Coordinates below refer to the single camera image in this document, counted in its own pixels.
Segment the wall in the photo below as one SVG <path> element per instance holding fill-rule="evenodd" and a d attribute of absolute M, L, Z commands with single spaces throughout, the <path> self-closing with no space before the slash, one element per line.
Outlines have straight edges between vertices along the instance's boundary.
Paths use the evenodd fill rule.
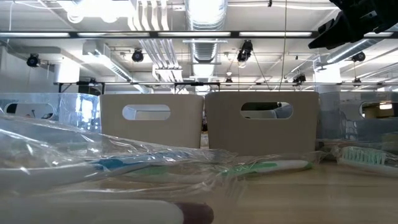
<path fill-rule="evenodd" d="M 0 47 L 0 93 L 57 93 L 54 73 L 44 68 L 30 68 L 26 61 Z M 71 86 L 67 92 L 77 92 Z"/>

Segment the ceiling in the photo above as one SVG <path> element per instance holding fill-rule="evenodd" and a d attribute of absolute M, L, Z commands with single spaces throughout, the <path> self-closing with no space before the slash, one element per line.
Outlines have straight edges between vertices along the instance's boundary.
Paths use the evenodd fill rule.
<path fill-rule="evenodd" d="M 84 18 L 79 24 L 72 24 L 67 19 L 64 9 L 59 9 L 60 5 L 55 1 L 48 1 L 48 7 L 56 9 L 42 9 L 44 7 L 36 0 L 31 1 L 12 1 L 0 0 L 0 30 L 9 30 L 11 18 L 11 30 L 13 31 L 111 31 L 125 30 L 130 31 L 126 18 L 119 18 L 114 23 L 103 22 L 100 18 Z M 172 30 L 186 30 L 186 20 L 183 1 L 169 0 L 169 26 Z M 283 5 L 285 1 L 274 0 L 272 7 L 267 7 L 267 1 L 247 1 L 230 0 L 226 17 L 225 30 L 294 30 L 309 31 L 317 30 L 317 27 L 334 18 L 338 10 L 328 0 L 294 0 L 288 1 L 288 6 L 301 6 L 306 9 L 288 8 L 285 11 Z M 316 10 L 319 7 L 328 7 L 327 10 Z M 82 46 L 85 40 L 17 40 L 12 39 L 10 46 L 42 46 L 60 47 L 80 60 L 82 56 Z M 295 73 L 290 73 L 305 60 L 318 54 L 330 54 L 336 49 L 310 50 L 307 45 L 310 39 L 253 39 L 255 57 L 247 62 L 246 67 L 238 68 L 236 52 L 243 44 L 243 39 L 228 39 L 228 43 L 220 44 L 217 62 L 221 65 L 215 67 L 215 72 L 211 81 L 225 81 L 226 72 L 232 73 L 234 82 L 263 82 L 264 77 L 269 82 L 280 82 L 281 78 L 287 75 L 288 81 L 292 81 Z M 103 39 L 97 40 L 97 44 L 106 44 L 112 50 L 112 58 L 118 61 L 128 70 L 135 80 L 143 82 L 155 81 L 152 76 L 152 62 L 148 57 L 141 63 L 133 63 L 131 55 L 135 48 L 141 47 L 138 40 L 134 39 Z M 192 59 L 188 44 L 182 40 L 173 40 L 174 49 L 177 54 L 178 62 L 182 66 L 183 78 L 195 78 L 192 73 Z M 366 49 L 364 53 L 367 58 L 364 62 L 356 64 L 353 69 L 353 62 L 341 62 L 339 64 L 342 81 L 352 81 L 354 76 L 378 71 L 388 65 L 397 62 L 398 41 L 383 40 L 382 42 Z M 85 65 L 91 70 L 89 76 L 114 82 L 118 80 L 115 75 L 101 65 Z M 305 72 L 307 81 L 313 80 L 313 70 L 309 68 Z M 363 82 L 382 82 L 384 80 L 396 81 L 394 77 L 398 72 L 382 73 L 363 80 Z M 240 86 L 242 90 L 265 89 L 266 86 Z M 369 86 L 361 88 L 363 90 L 373 90 L 375 87 Z"/>

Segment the security camera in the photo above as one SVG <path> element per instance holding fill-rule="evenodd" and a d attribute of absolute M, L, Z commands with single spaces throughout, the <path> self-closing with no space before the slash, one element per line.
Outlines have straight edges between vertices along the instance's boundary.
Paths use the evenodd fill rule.
<path fill-rule="evenodd" d="M 38 54 L 30 54 L 30 57 L 26 61 L 27 66 L 31 68 L 37 68 L 40 66 L 41 61 Z"/>
<path fill-rule="evenodd" d="M 144 55 L 142 54 L 142 49 L 135 49 L 131 59 L 134 62 L 142 62 L 144 60 Z"/>

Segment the wooden table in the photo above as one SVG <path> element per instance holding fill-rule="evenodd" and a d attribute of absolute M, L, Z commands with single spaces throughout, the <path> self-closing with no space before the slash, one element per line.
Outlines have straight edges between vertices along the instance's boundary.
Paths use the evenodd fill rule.
<path fill-rule="evenodd" d="M 398 179 L 322 164 L 247 182 L 236 223 L 398 223 Z"/>

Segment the toothbrush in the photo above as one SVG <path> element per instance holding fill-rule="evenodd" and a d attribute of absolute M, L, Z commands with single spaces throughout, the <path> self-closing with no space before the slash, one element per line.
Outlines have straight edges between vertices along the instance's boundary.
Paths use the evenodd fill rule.
<path fill-rule="evenodd" d="M 271 173 L 282 170 L 311 169 L 313 164 L 308 161 L 270 161 L 258 162 L 250 165 L 234 166 L 221 172 L 223 175 L 245 175 L 252 173 Z M 208 180 L 215 174 L 207 175 L 180 175 L 168 173 L 167 167 L 150 167 L 126 174 L 128 177 L 137 178 L 140 181 L 148 182 L 183 182 L 188 184 L 199 183 Z"/>
<path fill-rule="evenodd" d="M 396 156 L 388 152 L 365 147 L 344 147 L 338 163 L 363 171 L 398 176 Z"/>
<path fill-rule="evenodd" d="M 214 220 L 208 205 L 161 200 L 10 199 L 0 204 L 0 213 L 2 224 L 210 224 Z"/>
<path fill-rule="evenodd" d="M 224 175 L 266 174 L 283 170 L 311 169 L 312 167 L 313 164 L 311 162 L 301 160 L 258 162 L 250 165 L 235 166 L 225 171 Z"/>

